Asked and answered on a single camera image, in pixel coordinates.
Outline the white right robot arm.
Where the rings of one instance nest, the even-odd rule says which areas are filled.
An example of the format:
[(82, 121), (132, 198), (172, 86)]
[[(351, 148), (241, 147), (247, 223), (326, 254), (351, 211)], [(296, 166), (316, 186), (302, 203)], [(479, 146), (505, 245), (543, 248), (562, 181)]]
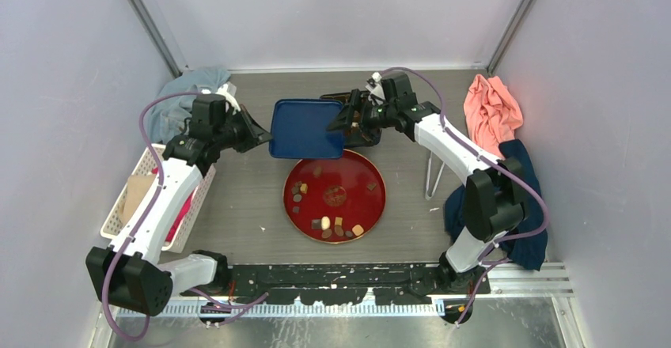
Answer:
[(366, 89), (351, 91), (328, 131), (365, 134), (392, 128), (428, 149), (464, 186), (462, 232), (439, 259), (440, 285), (459, 293), (494, 244), (527, 216), (523, 168), (515, 159), (500, 161), (470, 142), (429, 101), (419, 102), (406, 73), (375, 73)]

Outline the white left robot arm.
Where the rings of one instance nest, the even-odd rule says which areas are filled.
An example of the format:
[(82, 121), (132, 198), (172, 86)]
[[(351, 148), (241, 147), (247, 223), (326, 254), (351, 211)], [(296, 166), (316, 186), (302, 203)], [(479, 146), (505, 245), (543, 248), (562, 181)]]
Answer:
[(229, 288), (224, 255), (199, 250), (161, 265), (161, 249), (183, 205), (221, 152), (244, 153), (272, 136), (224, 91), (196, 94), (185, 124), (185, 132), (167, 142), (162, 154), (149, 150), (157, 175), (123, 231), (109, 246), (93, 247), (86, 256), (93, 287), (105, 307), (156, 316), (175, 295), (200, 286), (213, 295)]

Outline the blue box lid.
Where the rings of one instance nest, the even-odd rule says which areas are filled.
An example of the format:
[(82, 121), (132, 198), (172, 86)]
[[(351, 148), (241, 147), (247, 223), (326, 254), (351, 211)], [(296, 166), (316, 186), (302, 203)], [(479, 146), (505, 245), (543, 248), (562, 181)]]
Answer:
[(344, 151), (344, 136), (328, 131), (340, 113), (337, 100), (282, 99), (275, 103), (269, 154), (278, 159), (338, 159)]

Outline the metal tongs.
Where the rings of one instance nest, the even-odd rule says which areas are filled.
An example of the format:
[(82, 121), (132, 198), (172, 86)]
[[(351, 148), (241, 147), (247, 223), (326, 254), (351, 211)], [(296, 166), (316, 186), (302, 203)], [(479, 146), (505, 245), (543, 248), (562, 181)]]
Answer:
[(429, 201), (434, 197), (444, 170), (445, 163), (429, 151), (426, 159), (426, 175), (423, 192), (425, 200)]

